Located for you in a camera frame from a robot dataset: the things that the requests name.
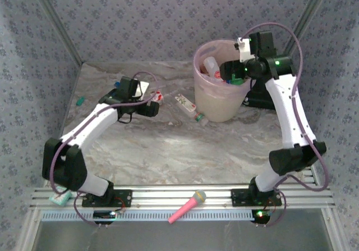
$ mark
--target microphone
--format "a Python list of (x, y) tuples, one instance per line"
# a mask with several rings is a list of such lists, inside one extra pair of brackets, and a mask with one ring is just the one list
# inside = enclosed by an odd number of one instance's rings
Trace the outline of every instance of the microphone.
[(170, 216), (170, 218), (168, 219), (168, 222), (170, 224), (174, 223), (174, 221), (179, 219), (181, 216), (183, 216), (185, 213), (187, 213), (190, 209), (196, 207), (199, 204), (204, 203), (206, 198), (207, 198), (206, 193), (204, 193), (203, 190), (197, 190), (193, 194), (192, 198), (190, 198), (190, 200), (188, 202), (186, 202), (185, 205), (183, 205), (180, 209), (177, 210), (176, 213), (174, 213), (173, 215)]

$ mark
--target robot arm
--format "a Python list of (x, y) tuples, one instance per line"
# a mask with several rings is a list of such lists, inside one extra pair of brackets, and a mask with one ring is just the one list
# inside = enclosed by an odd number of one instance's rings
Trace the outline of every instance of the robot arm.
[[(292, 60), (285, 55), (277, 56), (271, 32), (258, 32), (249, 35), (248, 39), (238, 38), (234, 45), (240, 51), (240, 59), (225, 62), (220, 67), (223, 80), (246, 76), (265, 83), (282, 130), (283, 148), (269, 153), (265, 170), (251, 180), (249, 196), (251, 201), (263, 203), (273, 196), (275, 185), (294, 171), (301, 171), (317, 160), (312, 148), (301, 134), (292, 105), (292, 87), (296, 72)], [(297, 111), (306, 130), (306, 135), (313, 142), (320, 154), (326, 152), (324, 142), (317, 142), (309, 127), (302, 103), (296, 89)]]
[[(159, 109), (157, 102), (135, 105), (143, 99), (148, 86), (149, 83), (139, 83), (137, 80), (123, 77), (119, 88), (111, 90), (101, 98), (99, 104), (81, 124), (60, 139), (49, 139), (44, 149), (43, 177), (50, 179), (50, 166), (55, 152), (63, 142), (72, 138), (56, 160), (54, 182), (72, 191), (93, 194), (109, 202), (113, 197), (113, 183), (87, 171), (84, 154), (92, 143), (125, 113), (130, 115), (130, 120), (133, 113), (148, 117), (157, 115)], [(120, 103), (134, 103), (134, 105), (108, 108)]]

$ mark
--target green block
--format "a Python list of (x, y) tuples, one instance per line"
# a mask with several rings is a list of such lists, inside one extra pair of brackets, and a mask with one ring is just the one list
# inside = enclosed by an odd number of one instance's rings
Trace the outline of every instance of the green block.
[[(62, 191), (65, 191), (66, 188), (58, 186), (57, 190), (62, 192)], [(68, 200), (71, 198), (71, 196), (72, 196), (71, 191), (68, 190), (67, 192), (65, 192), (62, 195), (58, 195), (58, 194), (54, 193), (54, 195), (52, 197), (50, 197), (49, 200), (57, 205), (65, 206), (66, 203), (68, 202)]]
[(77, 105), (77, 106), (81, 106), (84, 101), (85, 101), (85, 97), (81, 97), (81, 98), (79, 98), (79, 100), (76, 102), (76, 105)]
[(231, 84), (234, 85), (241, 85), (243, 84), (245, 81), (242, 78), (236, 79), (236, 77), (234, 76), (234, 74), (232, 74), (232, 80), (231, 80)]

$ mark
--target floral wallpaper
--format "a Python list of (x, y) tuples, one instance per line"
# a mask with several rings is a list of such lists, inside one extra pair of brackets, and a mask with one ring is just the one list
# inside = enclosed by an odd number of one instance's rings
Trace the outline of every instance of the floral wallpaper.
[(359, 250), (359, 0), (324, 0), (301, 45), (303, 106), (327, 144), (333, 195), (349, 244)]
[[(209, 40), (277, 21), (292, 28), (308, 0), (50, 0), (82, 60), (187, 60)], [(330, 183), (359, 250), (359, 0), (324, 0), (301, 39), (301, 97), (326, 141)], [(283, 49), (289, 35), (273, 28)], [(38, 0), (0, 0), (0, 250), (12, 250), (43, 145), (58, 136), (79, 67)]]
[(12, 250), (79, 70), (37, 0), (0, 0), (0, 250)]
[[(84, 62), (188, 60), (260, 22), (295, 27), (308, 0), (51, 0)], [(289, 35), (274, 28), (282, 49)]]

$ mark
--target white bottle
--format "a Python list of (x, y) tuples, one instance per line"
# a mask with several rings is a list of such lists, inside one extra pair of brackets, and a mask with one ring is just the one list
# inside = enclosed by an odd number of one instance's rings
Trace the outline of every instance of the white bottle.
[(205, 126), (208, 123), (208, 119), (202, 113), (196, 111), (196, 105), (182, 94), (178, 94), (175, 99), (178, 101), (177, 106), (190, 118), (196, 120), (201, 126)]
[(213, 56), (204, 59), (203, 65), (205, 66), (210, 77), (216, 81), (223, 81), (220, 77), (219, 66)]

